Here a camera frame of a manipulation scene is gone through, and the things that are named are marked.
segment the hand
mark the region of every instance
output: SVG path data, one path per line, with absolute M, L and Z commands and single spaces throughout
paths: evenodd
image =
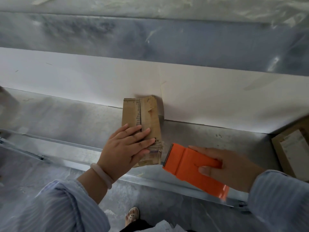
M 126 124 L 114 132 L 106 142 L 97 164 L 114 181 L 127 173 L 145 154 L 149 153 L 146 148 L 155 142 L 155 138 L 138 142 L 150 133 L 150 128 L 148 128 L 134 134 L 140 129 L 141 125 L 129 128 Z
M 189 148 L 222 162 L 222 169 L 209 166 L 199 167 L 201 174 L 238 191 L 249 193 L 256 177 L 265 171 L 233 151 L 195 146 L 189 146 Z

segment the finger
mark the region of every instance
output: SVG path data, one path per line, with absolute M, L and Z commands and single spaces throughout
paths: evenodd
M 124 142 L 126 145 L 131 145 L 133 143 L 138 142 L 139 140 L 142 140 L 144 137 L 146 137 L 150 133 L 150 128 L 144 130 L 143 132 L 139 132 L 134 134 L 133 136 L 128 136 L 124 139 Z
M 122 132 L 122 131 L 125 131 L 127 128 L 128 128 L 128 124 L 125 124 L 125 125 L 123 125 L 122 127 L 120 127 L 120 128 L 118 128 L 117 130 L 116 130 L 116 132 L 114 132 L 110 137 L 109 137 L 109 139 L 112 139 L 113 137 L 115 137 L 118 133 L 120 133 L 120 132 Z
M 198 168 L 198 171 L 208 177 L 211 177 L 219 182 L 222 181 L 222 169 L 216 169 L 209 166 L 202 166 Z
M 189 146 L 189 148 L 201 154 L 207 155 L 213 159 L 217 159 L 221 161 L 223 159 L 221 150 L 216 149 L 216 148 L 205 148 L 205 147 L 195 147 L 195 146 Z
M 137 126 L 134 126 L 134 127 L 131 127 L 131 128 L 128 128 L 120 133 L 118 133 L 115 138 L 116 139 L 123 139 L 123 138 L 126 138 L 127 136 L 130 136 L 132 135 L 133 133 L 139 131 L 141 129 L 141 125 L 137 125 Z
M 140 152 L 138 152 L 137 154 L 132 156 L 130 165 L 133 167 L 134 165 L 136 165 L 139 161 L 141 161 L 141 159 L 145 156 L 145 154 L 148 154 L 150 151 L 147 149 L 143 149 Z
M 129 145 L 129 151 L 131 153 L 131 156 L 135 155 L 136 153 L 140 152 L 142 149 L 146 149 L 150 145 L 152 145 L 155 142 L 155 138 L 144 140 L 138 143 L 134 143 L 132 145 Z

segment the person's left hand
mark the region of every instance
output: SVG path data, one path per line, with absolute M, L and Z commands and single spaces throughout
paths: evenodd
M 125 124 L 110 136 L 97 163 L 114 181 L 149 153 L 146 148 L 155 142 L 155 138 L 139 142 L 150 133 L 149 128 L 134 134 L 141 129 L 141 125 L 128 127 Z

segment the white bracelet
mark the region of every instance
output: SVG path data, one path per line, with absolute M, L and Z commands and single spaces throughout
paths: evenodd
M 102 178 L 107 188 L 110 190 L 112 188 L 112 182 L 113 182 L 111 177 L 107 175 L 106 172 L 104 172 L 102 168 L 100 168 L 100 166 L 98 166 L 96 163 L 92 163 L 90 167 L 100 176 L 100 178 Z

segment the small cardboard box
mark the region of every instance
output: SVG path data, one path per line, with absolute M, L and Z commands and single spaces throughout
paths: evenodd
M 309 182 L 309 117 L 306 117 L 272 139 L 283 171 Z
M 157 99 L 154 96 L 145 98 L 125 98 L 123 100 L 122 125 L 125 124 L 129 124 L 129 127 L 141 124 L 142 131 L 150 128 L 151 132 L 144 140 L 156 138 L 155 143 L 148 147 L 150 153 L 146 154 L 134 167 L 160 164 L 163 144 L 158 117 Z

